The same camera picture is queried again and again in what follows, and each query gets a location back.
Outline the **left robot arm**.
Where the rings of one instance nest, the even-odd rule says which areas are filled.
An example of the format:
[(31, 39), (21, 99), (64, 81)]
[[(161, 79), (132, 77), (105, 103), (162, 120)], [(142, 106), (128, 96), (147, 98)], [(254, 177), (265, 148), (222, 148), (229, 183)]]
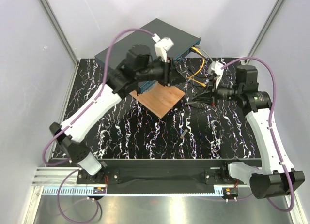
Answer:
[(83, 140), (89, 130), (113, 106), (135, 91), (140, 95), (140, 82), (156, 80), (171, 87), (185, 82), (176, 70), (174, 59), (167, 56), (173, 42), (167, 38), (155, 43), (156, 58), (152, 58), (146, 45), (134, 45), (115, 69), (109, 71), (93, 96), (69, 119), (52, 123), (50, 131), (70, 160), (88, 173), (93, 183), (100, 183), (105, 176), (104, 166), (91, 153)]

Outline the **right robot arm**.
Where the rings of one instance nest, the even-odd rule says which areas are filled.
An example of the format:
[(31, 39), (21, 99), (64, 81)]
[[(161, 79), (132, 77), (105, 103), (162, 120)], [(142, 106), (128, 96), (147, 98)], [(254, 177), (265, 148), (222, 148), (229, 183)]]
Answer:
[(258, 90), (256, 67), (239, 65), (236, 83), (231, 87), (220, 85), (223, 72), (223, 64), (213, 62), (208, 68), (210, 81), (193, 101), (212, 106), (219, 100), (235, 101), (254, 133), (262, 168), (237, 160), (225, 162), (220, 170), (221, 180), (227, 184), (238, 180), (249, 185), (257, 199), (293, 195), (305, 181), (305, 175), (303, 171), (295, 170), (286, 154), (275, 124), (270, 96)]

